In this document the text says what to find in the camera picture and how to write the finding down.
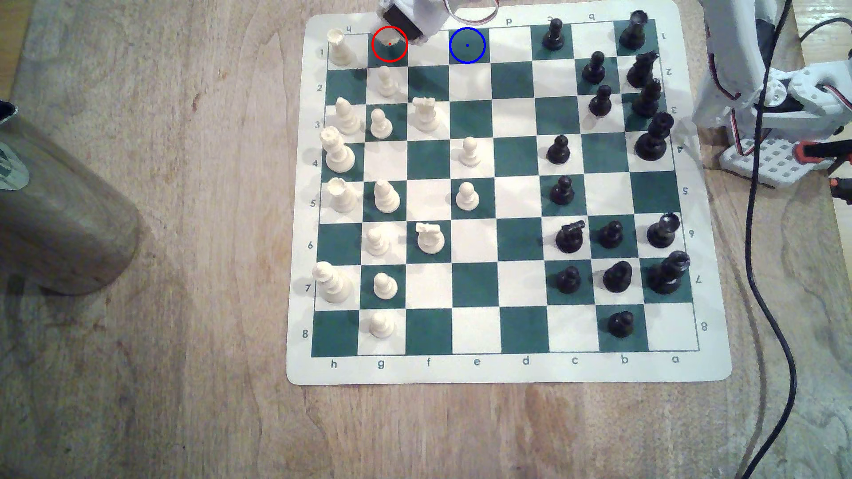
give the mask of white square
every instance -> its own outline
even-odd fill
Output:
[[[500,308],[453,308],[452,353],[499,353]]]
[[[646,304],[645,329],[648,331],[649,350],[698,349],[691,303]]]
[[[367,252],[367,232],[380,228],[390,242],[388,252],[374,257]],[[361,264],[405,264],[406,263],[406,222],[366,222],[361,227]]]
[[[532,88],[536,97],[576,96],[574,59],[536,60],[532,63]]]
[[[500,306],[544,306],[547,283],[544,261],[501,261],[497,263]]]
[[[450,219],[452,210],[449,178],[408,180],[406,183],[406,218],[410,222],[433,222]]]
[[[322,184],[322,193],[320,195],[320,210],[319,222],[326,223],[344,223],[344,222],[362,222],[364,221],[364,183],[363,182],[346,182],[358,194],[358,201],[355,207],[347,213],[338,213],[331,208],[331,195],[328,193],[328,182]]]
[[[604,272],[619,261],[630,263],[633,268],[633,276],[630,286],[622,292],[610,292],[603,285]],[[645,301],[645,293],[642,291],[642,270],[639,266],[639,258],[608,258],[591,260],[591,277],[595,290],[595,303],[597,304],[642,304]]]
[[[450,65],[450,101],[491,100],[491,64]]]
[[[583,221],[586,224],[586,227],[583,228],[583,245],[573,253],[563,253],[556,247],[556,234],[559,233],[563,225],[578,221]],[[588,216],[542,216],[541,234],[544,242],[544,259],[546,260],[591,258]]]
[[[587,173],[584,181],[589,216],[633,214],[630,173]]]
[[[494,178],[494,209],[498,218],[541,216],[541,182],[538,176]]]
[[[495,137],[535,136],[535,98],[493,100],[491,109]]]
[[[594,304],[548,306],[547,336],[551,352],[599,351],[597,308]]]
[[[488,35],[488,41],[491,43],[491,63],[533,59],[529,26],[492,28]]]
[[[580,134],[565,135],[568,139],[568,161],[563,164],[552,164],[547,159],[547,150],[553,146],[556,135],[536,136],[535,142],[538,151],[538,173],[540,175],[582,175],[583,167],[583,142]]]
[[[574,58],[589,59],[596,51],[607,58],[616,55],[615,27],[609,21],[571,24],[571,41]]]
[[[406,308],[452,307],[452,264],[406,265]]]
[[[403,182],[408,179],[407,141],[369,141],[364,144],[364,181]]]
[[[382,311],[394,322],[394,332],[387,338],[370,334],[370,318]],[[362,309],[358,323],[359,355],[403,355],[406,353],[406,311],[404,309]]]
[[[452,220],[452,262],[491,263],[497,261],[497,220]]]

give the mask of black chess piece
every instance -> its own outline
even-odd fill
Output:
[[[651,118],[659,108],[659,94],[663,86],[659,78],[654,78],[642,87],[642,93],[633,101],[633,113],[643,118]]]
[[[583,245],[583,228],[583,220],[563,225],[556,234],[556,247],[563,253],[577,252]]]
[[[619,43],[626,49],[640,49],[645,44],[645,24],[648,23],[648,14],[636,10],[630,14],[630,24],[621,32]]]
[[[613,89],[609,85],[601,85],[597,87],[597,95],[589,102],[589,111],[596,117],[605,117],[613,108],[613,103],[609,100],[609,96],[613,93]]]
[[[590,84],[602,82],[603,78],[607,76],[607,69],[603,67],[603,61],[606,59],[607,57],[603,55],[602,51],[591,54],[589,63],[583,67],[583,80]]]
[[[633,267],[626,261],[619,261],[603,272],[603,285],[610,292],[624,292],[633,279]]]
[[[541,46],[550,51],[557,51],[565,46],[565,38],[562,36],[562,20],[554,18],[550,21],[550,28],[541,40]]]
[[[669,137],[674,124],[675,119],[669,113],[655,113],[648,126],[648,132],[636,140],[636,155],[648,161],[663,158],[667,148],[665,139]]]
[[[560,176],[556,184],[550,189],[550,201],[557,205],[567,205],[574,199],[574,188],[571,186],[570,176]]]
[[[654,248],[668,248],[675,241],[675,232],[681,220],[674,213],[666,213],[648,228],[648,243]]]
[[[648,287],[659,294],[671,294],[681,285],[681,278],[691,260],[683,251],[674,251],[648,271]]]
[[[564,164],[571,156],[571,150],[568,149],[568,138],[565,135],[559,135],[547,149],[547,159],[552,164]]]

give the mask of white pawn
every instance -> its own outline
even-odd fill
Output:
[[[314,279],[319,285],[319,295],[329,303],[342,303],[352,294],[352,281],[327,261],[316,263]]]
[[[334,103],[334,111],[340,124],[340,131],[344,135],[352,135],[361,129],[361,118],[352,109],[352,103],[342,96],[337,97]]]
[[[456,205],[465,211],[471,211],[479,206],[479,194],[474,190],[473,183],[464,182],[458,187]]]
[[[322,147],[328,154],[325,156],[325,164],[335,173],[346,173],[355,164],[355,153],[352,148],[343,144],[343,136],[333,126],[326,126],[319,133]]]
[[[382,213],[393,213],[400,207],[400,194],[396,193],[394,185],[379,180],[374,190],[376,194],[376,208]]]
[[[376,108],[373,110],[370,113],[370,119],[372,119],[370,132],[379,140],[384,140],[390,136],[392,131],[394,131],[394,126],[390,123],[388,117],[384,116],[384,110],[382,108]]]
[[[385,273],[379,273],[373,277],[373,292],[376,293],[379,299],[390,299],[396,296],[398,290],[399,287],[396,284],[396,280]]]

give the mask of green square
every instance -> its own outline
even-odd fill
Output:
[[[576,96],[535,99],[535,119],[539,135],[568,135],[580,132]]]
[[[492,98],[532,98],[534,96],[531,61],[491,64]]]
[[[325,104],[334,105],[342,96],[353,105],[367,103],[367,70],[329,70],[325,73]]]
[[[406,260],[409,263],[450,263],[452,261],[452,248],[450,247],[452,245],[452,231],[450,229],[450,222],[428,222],[429,224],[440,225],[440,231],[444,234],[444,248],[434,255],[424,253],[420,249],[420,246],[417,245],[417,223],[408,222],[406,225],[406,237],[408,238],[406,242]]]
[[[489,43],[487,28],[476,30],[468,26],[450,32],[450,64],[488,63],[491,61]]]
[[[645,327],[645,307],[641,304],[599,304],[597,309],[597,342],[602,353],[648,352],[648,329]],[[622,311],[633,313],[633,333],[616,338],[609,333],[609,316]]]
[[[492,136],[491,100],[450,101],[450,137]]]
[[[633,101],[639,97],[638,93],[621,94],[621,109],[625,111],[625,131],[648,131],[651,124],[650,118],[643,118],[633,113]],[[666,111],[665,95],[659,97],[658,112]]]
[[[538,174],[538,145],[535,136],[494,138],[494,175]]]
[[[453,263],[452,306],[498,306],[496,263]]]
[[[504,354],[550,352],[547,308],[500,308],[500,346]]]
[[[388,182],[400,194],[400,207],[382,213],[376,207],[376,182],[364,182],[365,222],[404,222],[406,220],[406,182]]]
[[[358,355],[358,321],[357,310],[314,311],[311,357]]]
[[[474,191],[480,195],[480,203],[471,211],[465,211],[456,204],[456,194],[462,183],[470,182],[474,185]],[[494,208],[494,178],[458,178],[450,180],[452,196],[452,219],[454,220],[469,220],[469,219],[485,219],[497,217],[497,212]]]
[[[449,178],[450,141],[409,141],[407,176],[409,180]]]
[[[451,355],[452,309],[406,309],[406,355]]]
[[[583,169],[585,173],[627,171],[627,140],[624,133],[585,133]]]
[[[541,216],[584,216],[585,179],[583,175],[570,175],[571,188],[574,188],[574,199],[567,205],[557,205],[550,201],[550,190],[559,180],[559,175],[540,176],[541,181]]]
[[[381,299],[373,291],[376,274],[385,273],[396,280],[396,296]],[[406,306],[406,265],[361,265],[361,309],[403,309]]]
[[[320,224],[317,261],[335,266],[361,264],[361,223]]]
[[[642,292],[645,295],[645,303],[691,303],[693,301],[692,282],[689,280],[689,270],[681,277],[680,287],[671,294],[659,294],[648,287],[648,273],[662,261],[663,258],[639,258],[639,268],[642,270]]]
[[[543,259],[541,218],[499,218],[497,220],[497,259],[523,261]]]
[[[582,282],[577,291],[565,294],[556,287],[556,276],[569,266],[579,270]],[[595,304],[595,284],[592,282],[590,260],[546,261],[544,272],[547,275],[547,304]]]
[[[585,68],[586,64],[589,63],[589,60],[580,60],[577,59],[577,67],[574,68],[577,74],[577,95],[594,95],[597,93],[597,87],[601,85],[609,85],[609,88],[613,89],[613,93],[619,93],[621,91],[619,87],[619,61],[615,57],[609,57],[604,59],[603,67],[607,71],[606,75],[604,75],[603,80],[601,80],[598,84],[590,84],[585,81],[583,78],[583,68]]]
[[[435,98],[435,101],[450,100],[450,67],[409,66],[408,101],[415,97]]]
[[[674,171],[642,171],[630,173],[635,213],[680,211],[677,176]]]
[[[387,138],[376,138],[370,132],[372,118],[370,115],[376,108],[382,108],[384,116],[390,120],[394,129],[390,132]],[[367,141],[399,141],[405,140],[408,137],[408,104],[407,103],[392,103],[388,105],[367,105],[367,125],[366,125],[366,140]]]
[[[532,59],[533,60],[565,60],[574,57],[574,42],[571,34],[571,24],[562,24],[562,37],[565,38],[565,46],[557,51],[550,51],[542,46],[541,41],[544,35],[550,29],[548,25],[533,25],[530,26],[530,40],[532,41]]]
[[[611,221],[619,220],[624,227],[621,244],[614,247],[612,250],[604,248],[597,240],[597,235],[601,229]],[[637,257],[639,256],[639,246],[636,241],[636,221],[633,215],[606,215],[606,216],[589,216],[589,238],[591,242],[591,257],[611,258],[611,257]]]

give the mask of white chess piece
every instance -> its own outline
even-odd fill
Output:
[[[352,280],[327,261],[316,263],[313,275],[319,285],[319,295],[329,303],[342,303],[352,294]]]
[[[346,173],[355,164],[355,153],[352,148],[343,144],[343,136],[333,126],[326,126],[319,133],[322,147],[328,154],[325,156],[325,164],[335,173]]]
[[[476,154],[476,147],[479,143],[473,136],[468,136],[462,142],[462,152],[458,154],[458,161],[465,166],[474,167],[480,162],[479,155]]]
[[[393,213],[400,207],[400,194],[396,193],[394,185],[379,180],[374,189],[376,194],[376,208],[382,213]]]
[[[331,63],[337,66],[346,66],[354,60],[352,49],[344,42],[346,39],[343,32],[336,28],[328,31],[328,44],[331,46],[328,52],[328,58]]]
[[[358,194],[342,178],[328,181],[328,194],[331,195],[331,208],[338,213],[349,213],[358,205]]]
[[[394,126],[390,123],[388,117],[384,116],[382,108],[376,108],[370,112],[370,119],[372,120],[370,132],[379,140],[387,138],[394,131]]]
[[[334,103],[334,112],[337,114],[337,122],[340,124],[340,131],[344,135],[352,135],[361,129],[361,118],[355,114],[352,109],[352,103],[342,96],[337,97]]]
[[[373,292],[376,293],[379,299],[390,299],[396,296],[398,290],[399,287],[396,284],[396,280],[387,274],[379,273],[373,277]]]
[[[456,205],[465,211],[471,211],[479,206],[479,194],[474,190],[473,183],[464,182],[458,187]]]
[[[414,225],[417,232],[417,246],[424,253],[434,255],[444,248],[444,234],[440,231],[440,224],[428,224],[419,222]]]

